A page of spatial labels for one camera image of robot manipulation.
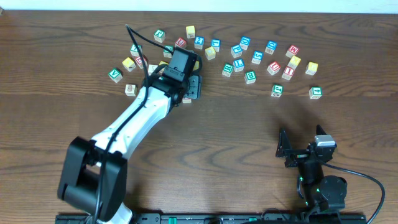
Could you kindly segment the red A block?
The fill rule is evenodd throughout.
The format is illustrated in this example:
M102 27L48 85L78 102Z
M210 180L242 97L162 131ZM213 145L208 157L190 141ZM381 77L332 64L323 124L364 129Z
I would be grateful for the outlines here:
M182 103L186 104L186 103L191 103L192 99L191 98L183 98L182 99Z

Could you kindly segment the red I block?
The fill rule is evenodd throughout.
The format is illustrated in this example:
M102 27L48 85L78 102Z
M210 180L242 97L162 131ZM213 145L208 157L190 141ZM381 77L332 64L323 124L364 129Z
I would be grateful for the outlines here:
M283 74L282 74L282 78L285 80L290 80L293 75L295 73L295 70L291 67L286 67Z

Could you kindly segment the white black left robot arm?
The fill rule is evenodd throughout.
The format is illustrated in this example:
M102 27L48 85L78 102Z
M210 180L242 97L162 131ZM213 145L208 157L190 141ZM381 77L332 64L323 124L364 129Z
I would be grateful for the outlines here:
M89 214L88 223L129 223L123 203L127 162L156 123L184 98L198 99L201 76L152 74L133 103L90 140L76 137L69 145L57 196Z

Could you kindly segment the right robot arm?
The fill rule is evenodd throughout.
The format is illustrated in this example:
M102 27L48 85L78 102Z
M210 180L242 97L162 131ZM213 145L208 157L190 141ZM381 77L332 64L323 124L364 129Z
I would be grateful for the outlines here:
M306 149L294 149L285 130L279 131L275 156L284 158L287 168L298 169L300 197L317 212L337 212L345 208L346 180L325 175L322 168L332 160L336 147L335 140L320 125L316 126L314 141Z

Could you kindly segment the yellow S block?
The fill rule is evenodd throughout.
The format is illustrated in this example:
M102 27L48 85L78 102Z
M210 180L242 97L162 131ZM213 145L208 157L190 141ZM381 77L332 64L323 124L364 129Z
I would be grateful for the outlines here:
M199 67L200 67L200 63L199 63L199 61L196 61L195 65L194 65L194 68L193 68L193 71L198 70Z

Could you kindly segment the yellow block centre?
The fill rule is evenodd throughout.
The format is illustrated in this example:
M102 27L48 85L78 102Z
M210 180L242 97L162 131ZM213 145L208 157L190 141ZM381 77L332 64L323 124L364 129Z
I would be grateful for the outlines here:
M216 51L213 47L208 47L205 49L205 57L207 60L212 60L216 57Z

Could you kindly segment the yellow O block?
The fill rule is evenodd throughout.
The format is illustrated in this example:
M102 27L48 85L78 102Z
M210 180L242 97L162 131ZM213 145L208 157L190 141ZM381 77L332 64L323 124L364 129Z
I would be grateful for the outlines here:
M159 74L163 74L163 72L164 72L166 66L168 66L169 63L168 63L168 62L165 62L165 61L160 61L159 66L160 66L160 65L165 65L165 67L163 67L163 68L159 71Z

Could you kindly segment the plain I wooden block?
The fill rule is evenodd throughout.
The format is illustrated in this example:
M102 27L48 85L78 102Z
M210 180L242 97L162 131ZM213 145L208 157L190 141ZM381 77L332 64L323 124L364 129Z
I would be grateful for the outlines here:
M156 68L157 68L157 65L150 64L147 69L148 74L151 75L156 70Z

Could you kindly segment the green R block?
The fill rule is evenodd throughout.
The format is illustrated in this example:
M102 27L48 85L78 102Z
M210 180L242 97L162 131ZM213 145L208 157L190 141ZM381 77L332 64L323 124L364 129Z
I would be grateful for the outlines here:
M222 70L222 75L230 77L232 73L233 73L233 66L229 63L225 63Z

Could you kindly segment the green 4 block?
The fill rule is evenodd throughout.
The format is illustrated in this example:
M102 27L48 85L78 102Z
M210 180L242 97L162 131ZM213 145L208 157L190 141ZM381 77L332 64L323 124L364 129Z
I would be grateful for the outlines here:
M323 96L322 88L319 86L313 86L308 92L310 99L319 99Z

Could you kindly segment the green Z block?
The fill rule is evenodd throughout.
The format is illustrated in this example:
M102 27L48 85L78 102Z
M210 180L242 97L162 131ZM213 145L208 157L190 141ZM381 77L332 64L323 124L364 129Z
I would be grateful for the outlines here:
M163 51L164 57L171 58L173 51L174 51L174 47L172 45L166 45L165 50Z

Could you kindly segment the blue 2 block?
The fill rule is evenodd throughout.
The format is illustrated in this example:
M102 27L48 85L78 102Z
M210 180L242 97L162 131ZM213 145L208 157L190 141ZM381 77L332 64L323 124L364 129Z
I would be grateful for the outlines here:
M194 48L202 50L204 43L205 43L205 39L203 37L196 36L195 41L194 41Z

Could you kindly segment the red U block left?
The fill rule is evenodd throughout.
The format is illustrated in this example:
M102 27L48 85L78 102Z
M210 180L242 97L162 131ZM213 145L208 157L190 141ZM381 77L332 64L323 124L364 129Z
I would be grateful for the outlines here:
M175 41L174 44L175 44L175 47L180 47L180 48L183 48L183 49L185 49L187 47L187 41L184 38L182 38L182 37L179 37Z

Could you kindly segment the red u block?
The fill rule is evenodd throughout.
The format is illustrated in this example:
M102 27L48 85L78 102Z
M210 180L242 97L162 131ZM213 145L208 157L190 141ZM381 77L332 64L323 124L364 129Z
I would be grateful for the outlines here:
M187 47L187 41L184 38L182 38L182 37L179 37L175 41L174 44L175 44L175 47L180 47L180 48L183 48L183 49L185 49Z
M276 61L274 61L268 65L267 71L270 73L270 75L275 75L279 72L280 68L281 66Z

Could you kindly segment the blue L block upper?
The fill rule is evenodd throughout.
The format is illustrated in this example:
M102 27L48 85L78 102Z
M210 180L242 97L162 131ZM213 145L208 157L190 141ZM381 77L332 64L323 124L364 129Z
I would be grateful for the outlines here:
M219 52L220 51L220 47L221 47L220 39L212 39L211 40L211 46L214 48L214 50L216 52Z

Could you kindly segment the blue l block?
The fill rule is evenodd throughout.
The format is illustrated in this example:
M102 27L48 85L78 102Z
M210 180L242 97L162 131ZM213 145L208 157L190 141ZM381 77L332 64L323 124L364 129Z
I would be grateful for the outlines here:
M214 48L214 50L216 52L219 52L220 51L220 47L221 47L220 39L212 39L211 40L211 46Z
M244 70L244 60L242 58L233 61L233 67L235 72L240 72Z

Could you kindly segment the blue L block lower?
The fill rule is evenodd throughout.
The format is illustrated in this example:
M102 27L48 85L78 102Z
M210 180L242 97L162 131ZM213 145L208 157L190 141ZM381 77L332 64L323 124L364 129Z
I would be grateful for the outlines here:
M244 60L242 58L233 61L233 67L235 72L240 72L244 70Z

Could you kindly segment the plain picture wooden block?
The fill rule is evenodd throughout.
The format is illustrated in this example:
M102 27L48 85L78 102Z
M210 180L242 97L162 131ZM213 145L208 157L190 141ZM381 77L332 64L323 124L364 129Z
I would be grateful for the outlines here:
M127 84L125 87L125 94L127 96L137 96L137 86L133 84Z

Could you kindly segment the red E block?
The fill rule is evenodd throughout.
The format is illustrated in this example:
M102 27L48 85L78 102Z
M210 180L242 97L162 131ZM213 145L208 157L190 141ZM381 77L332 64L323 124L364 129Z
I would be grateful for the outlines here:
M145 55L143 55L142 57L135 57L134 61L140 69L144 68L144 64L146 65L146 67L148 67L148 61Z

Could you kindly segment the yellow block top row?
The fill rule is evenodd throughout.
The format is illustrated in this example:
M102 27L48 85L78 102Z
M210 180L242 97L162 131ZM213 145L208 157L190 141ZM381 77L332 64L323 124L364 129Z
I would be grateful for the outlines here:
M196 37L195 26L186 26L186 35L188 39L194 39Z

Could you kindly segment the blue P block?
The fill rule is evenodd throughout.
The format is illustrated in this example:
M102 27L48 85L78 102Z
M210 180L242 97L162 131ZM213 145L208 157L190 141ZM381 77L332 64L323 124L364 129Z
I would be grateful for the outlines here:
M231 55L233 56L233 58L238 58L240 56L242 56L243 53L243 49L241 48L240 45L234 45L231 48Z

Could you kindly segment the green J block lower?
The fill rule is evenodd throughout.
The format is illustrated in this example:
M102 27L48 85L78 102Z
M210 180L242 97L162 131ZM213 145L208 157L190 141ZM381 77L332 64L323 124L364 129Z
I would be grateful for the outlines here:
M282 96L284 92L284 87L282 85L273 85L272 90L271 90L271 96L279 98Z

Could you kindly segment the green j block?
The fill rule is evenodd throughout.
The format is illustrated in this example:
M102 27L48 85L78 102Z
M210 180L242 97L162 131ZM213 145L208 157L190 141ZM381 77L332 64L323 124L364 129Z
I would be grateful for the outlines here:
M282 96L284 92L284 87L282 85L273 85L272 90L271 90L271 96L279 98Z
M166 34L165 34L165 31L164 31L164 30L157 29L157 30L154 32L154 39L155 39L157 42L163 43L164 40L165 40L165 38L166 38Z

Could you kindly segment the green B block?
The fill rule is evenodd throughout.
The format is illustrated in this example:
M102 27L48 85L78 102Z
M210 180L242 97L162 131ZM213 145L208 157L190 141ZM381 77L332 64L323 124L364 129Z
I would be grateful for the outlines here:
M255 71L246 72L245 75L244 75L244 80L245 80L246 84L255 83L256 82L256 78L257 78L257 76L256 76Z

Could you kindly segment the green J block top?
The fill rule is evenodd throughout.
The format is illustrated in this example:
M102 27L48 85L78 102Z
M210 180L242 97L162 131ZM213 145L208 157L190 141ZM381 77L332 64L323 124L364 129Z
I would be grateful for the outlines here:
M166 34L165 34L165 31L164 31L164 30L157 29L157 30L154 32L154 39L155 39L157 42L163 43L164 40L165 40L165 38L166 38Z

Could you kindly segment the green 7 block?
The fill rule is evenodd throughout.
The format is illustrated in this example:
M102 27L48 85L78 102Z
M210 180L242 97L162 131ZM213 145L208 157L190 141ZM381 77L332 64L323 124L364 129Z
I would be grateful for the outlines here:
M133 57L138 57L139 52L142 52L142 45L132 44L130 48L130 53Z

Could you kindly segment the yellow G block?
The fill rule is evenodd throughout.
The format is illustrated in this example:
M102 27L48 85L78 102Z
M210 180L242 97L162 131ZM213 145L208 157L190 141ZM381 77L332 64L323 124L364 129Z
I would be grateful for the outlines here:
M314 75L318 70L318 64L315 62L309 62L306 66L305 73L307 75Z

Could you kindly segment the green V block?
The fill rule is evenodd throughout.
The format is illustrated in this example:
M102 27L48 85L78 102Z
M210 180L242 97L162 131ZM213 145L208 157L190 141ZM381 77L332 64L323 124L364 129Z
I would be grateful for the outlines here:
M113 82L118 83L123 79L123 75L121 71L117 68L113 68L109 73L108 76L112 79Z

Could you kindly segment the blue D block left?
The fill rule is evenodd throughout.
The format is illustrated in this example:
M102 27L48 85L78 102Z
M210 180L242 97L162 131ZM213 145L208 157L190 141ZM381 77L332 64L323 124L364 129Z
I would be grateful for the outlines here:
M249 47L249 44L251 42L251 39L249 37L246 36L242 36L241 40L239 42L239 46L243 49L243 50L247 50Z

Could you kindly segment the blue d block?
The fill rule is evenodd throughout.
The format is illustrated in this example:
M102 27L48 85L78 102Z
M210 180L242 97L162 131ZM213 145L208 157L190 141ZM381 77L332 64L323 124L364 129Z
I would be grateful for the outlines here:
M251 42L251 39L249 37L246 36L242 36L241 40L239 42L239 46L243 49L243 50L247 50L249 47L249 44Z
M270 40L266 45L265 53L272 55L276 50L276 48L277 48L277 42Z

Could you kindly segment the blue 5 block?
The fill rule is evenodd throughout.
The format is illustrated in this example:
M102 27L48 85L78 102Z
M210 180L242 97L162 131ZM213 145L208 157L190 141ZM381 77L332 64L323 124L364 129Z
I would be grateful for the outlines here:
M264 54L261 51L255 50L251 62L259 65L262 61L263 56Z

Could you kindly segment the yellow X block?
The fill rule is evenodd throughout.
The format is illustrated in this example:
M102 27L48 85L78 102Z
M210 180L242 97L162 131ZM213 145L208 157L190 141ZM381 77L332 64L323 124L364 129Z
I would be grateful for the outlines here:
M296 55L293 55L291 57L291 59L289 60L287 66L295 70L298 67L300 62L301 62L301 58L297 57Z

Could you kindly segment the red U block right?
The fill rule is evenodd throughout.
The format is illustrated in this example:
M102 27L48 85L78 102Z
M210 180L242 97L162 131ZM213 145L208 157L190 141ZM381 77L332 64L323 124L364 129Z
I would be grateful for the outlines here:
M274 61L268 65L267 71L270 73L270 75L275 75L279 72L280 68L281 66L276 61Z

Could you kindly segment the blue D block right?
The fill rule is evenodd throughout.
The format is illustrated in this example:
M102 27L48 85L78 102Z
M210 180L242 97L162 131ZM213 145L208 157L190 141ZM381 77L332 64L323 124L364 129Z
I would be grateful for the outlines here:
M272 55L276 50L276 48L277 48L277 42L270 40L266 45L265 53Z

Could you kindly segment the red M block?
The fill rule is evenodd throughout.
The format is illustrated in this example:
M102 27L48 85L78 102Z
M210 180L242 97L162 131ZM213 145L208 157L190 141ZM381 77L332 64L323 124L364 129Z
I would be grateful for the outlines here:
M291 46L287 49L285 55L286 55L288 58L292 58L294 55L297 55L298 52L299 52L299 48L298 48L297 46L295 46L295 45L291 45Z

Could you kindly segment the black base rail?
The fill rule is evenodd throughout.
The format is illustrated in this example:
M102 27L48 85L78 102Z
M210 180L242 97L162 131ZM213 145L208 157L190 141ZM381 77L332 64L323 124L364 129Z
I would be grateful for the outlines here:
M363 215L323 214L305 217L266 213L264 215L161 215L158 213L134 214L133 224L235 224L235 223L366 223Z

